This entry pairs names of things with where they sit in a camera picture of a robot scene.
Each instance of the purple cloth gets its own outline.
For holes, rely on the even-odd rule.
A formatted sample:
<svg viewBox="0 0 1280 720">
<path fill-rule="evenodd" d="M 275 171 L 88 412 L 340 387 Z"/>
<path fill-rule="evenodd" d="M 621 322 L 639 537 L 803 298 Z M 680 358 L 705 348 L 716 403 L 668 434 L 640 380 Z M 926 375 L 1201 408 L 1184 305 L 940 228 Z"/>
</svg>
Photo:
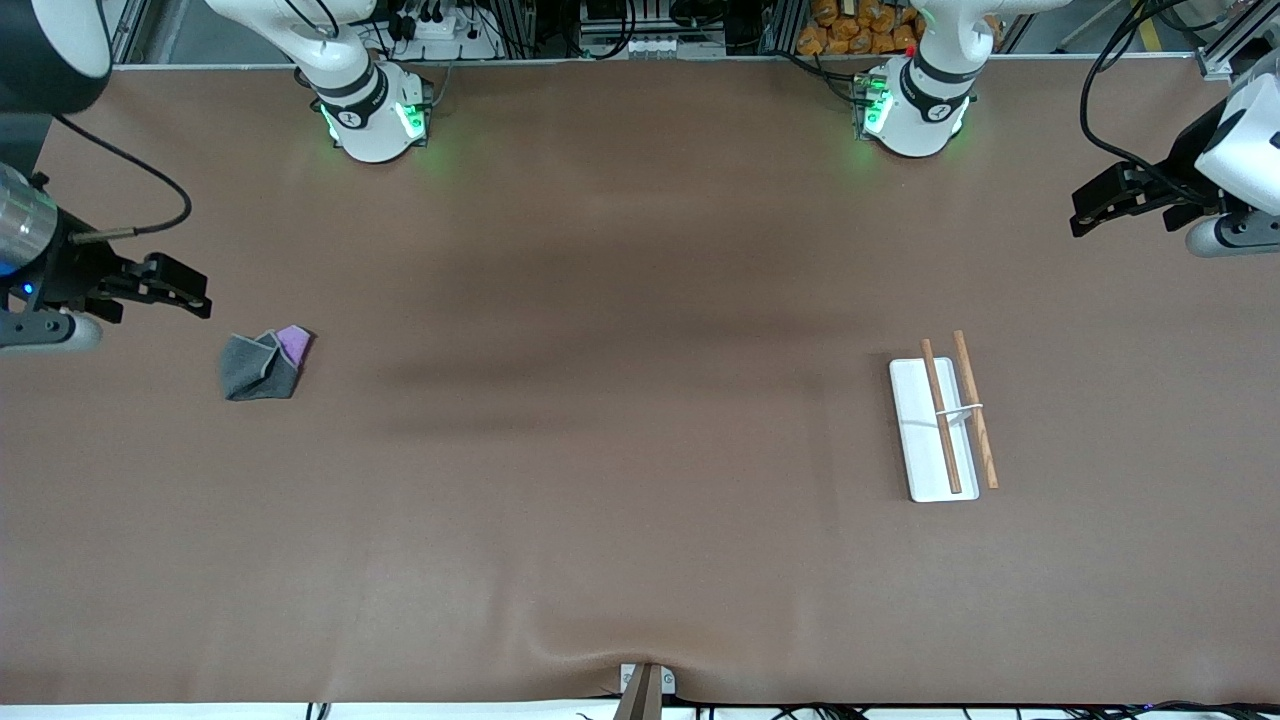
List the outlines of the purple cloth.
<svg viewBox="0 0 1280 720">
<path fill-rule="evenodd" d="M 275 333 L 275 337 L 280 341 L 280 350 L 284 351 L 284 356 L 289 359 L 289 363 L 294 368 L 302 366 L 302 360 L 307 356 L 307 347 L 311 346 L 314 334 L 300 328 L 298 325 L 289 325 L 283 331 Z"/>
</svg>

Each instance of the gray cloth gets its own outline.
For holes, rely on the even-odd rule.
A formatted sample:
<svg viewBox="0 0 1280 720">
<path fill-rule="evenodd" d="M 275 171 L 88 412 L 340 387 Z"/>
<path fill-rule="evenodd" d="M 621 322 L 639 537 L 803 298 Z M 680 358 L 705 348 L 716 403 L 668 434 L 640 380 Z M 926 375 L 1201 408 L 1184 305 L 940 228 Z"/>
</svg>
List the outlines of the gray cloth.
<svg viewBox="0 0 1280 720">
<path fill-rule="evenodd" d="M 233 334 L 219 361 L 227 400 L 288 398 L 298 384 L 298 368 L 280 350 L 274 331 L 256 340 Z"/>
</svg>

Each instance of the orange package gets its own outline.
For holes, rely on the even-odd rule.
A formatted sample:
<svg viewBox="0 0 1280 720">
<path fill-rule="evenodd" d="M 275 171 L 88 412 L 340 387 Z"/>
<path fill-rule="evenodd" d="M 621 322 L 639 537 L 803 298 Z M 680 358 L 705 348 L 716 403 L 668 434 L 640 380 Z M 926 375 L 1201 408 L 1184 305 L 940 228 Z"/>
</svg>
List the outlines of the orange package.
<svg viewBox="0 0 1280 720">
<path fill-rule="evenodd" d="M 858 0 L 858 24 L 870 27 L 872 20 L 883 14 L 879 0 Z"/>
<path fill-rule="evenodd" d="M 822 47 L 827 44 L 827 31 L 818 26 L 809 26 L 800 31 L 800 38 L 796 40 L 796 53 L 801 55 L 817 55 L 822 53 Z"/>
<path fill-rule="evenodd" d="M 911 32 L 911 26 L 897 26 L 893 31 L 893 50 L 906 50 L 908 47 L 915 46 L 915 33 Z"/>
<path fill-rule="evenodd" d="M 861 29 L 854 18 L 840 18 L 831 26 L 831 37 L 833 40 L 852 40 Z"/>
<path fill-rule="evenodd" d="M 888 32 L 888 31 L 891 31 L 893 28 L 893 15 L 895 14 L 896 13 L 893 13 L 893 8 L 890 8 L 887 5 L 882 5 L 879 14 L 876 15 L 876 18 L 872 19 L 872 22 L 868 26 L 868 28 L 872 32 Z"/>
<path fill-rule="evenodd" d="M 872 55 L 883 55 L 893 51 L 893 37 L 887 32 L 877 32 L 872 36 Z"/>
<path fill-rule="evenodd" d="M 1005 41 L 1005 26 L 1000 22 L 1000 18 L 997 18 L 996 15 L 987 15 L 984 19 L 987 20 L 987 24 L 991 26 L 992 35 L 996 36 L 995 44 L 996 49 L 998 50 L 1000 44 Z"/>
<path fill-rule="evenodd" d="M 870 31 L 861 31 L 849 41 L 849 51 L 854 55 L 865 55 L 872 51 L 872 33 Z"/>
<path fill-rule="evenodd" d="M 836 0 L 813 0 L 809 3 L 809 12 L 813 20 L 822 27 L 831 27 L 831 23 L 840 18 L 840 4 Z"/>
</svg>

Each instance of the brown mat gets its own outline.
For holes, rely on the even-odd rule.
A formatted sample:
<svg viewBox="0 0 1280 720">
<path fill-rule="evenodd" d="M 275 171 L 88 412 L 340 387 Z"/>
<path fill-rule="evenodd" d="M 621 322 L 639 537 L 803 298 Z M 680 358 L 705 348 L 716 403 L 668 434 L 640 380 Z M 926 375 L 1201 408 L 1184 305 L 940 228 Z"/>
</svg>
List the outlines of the brown mat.
<svg viewBox="0 0 1280 720">
<path fill-rule="evenodd" d="M 84 124 L 197 204 L 119 247 L 215 316 L 4 361 L 0 697 L 1280 700 L 1280 258 L 1073 240 L 1084 69 L 993 63 L 909 161 L 783 64 L 467 68 L 383 167 L 288 73 L 119 73 Z M 1162 156 L 1224 91 L 1126 60 L 1097 124 Z M 41 169 L 174 210 L 67 132 Z M 223 401 L 289 323 L 296 398 Z M 955 328 L 1005 488 L 913 505 L 886 363 Z"/>
</svg>

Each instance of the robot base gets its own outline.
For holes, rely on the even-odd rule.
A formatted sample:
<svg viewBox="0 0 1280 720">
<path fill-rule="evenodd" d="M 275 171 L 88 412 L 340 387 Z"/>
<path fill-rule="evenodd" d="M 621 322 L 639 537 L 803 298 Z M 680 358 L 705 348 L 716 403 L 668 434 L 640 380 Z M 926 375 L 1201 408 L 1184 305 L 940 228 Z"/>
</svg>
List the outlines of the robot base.
<svg viewBox="0 0 1280 720">
<path fill-rule="evenodd" d="M 854 122 L 860 137 L 874 137 L 888 150 L 906 158 L 927 158 L 942 150 L 960 132 L 969 101 L 965 100 L 954 113 L 942 105 L 951 115 L 947 120 L 925 120 L 904 99 L 901 77 L 906 63 L 905 56 L 893 58 L 867 73 L 867 85 L 861 86 L 860 95 L 870 100 L 870 105 L 854 108 Z"/>
<path fill-rule="evenodd" d="M 387 100 L 369 117 L 365 127 L 344 127 L 321 106 L 334 147 L 342 147 L 361 163 L 387 163 L 410 147 L 425 146 L 431 123 L 434 92 L 430 83 L 394 63 L 378 63 L 378 67 L 387 73 Z"/>
</svg>

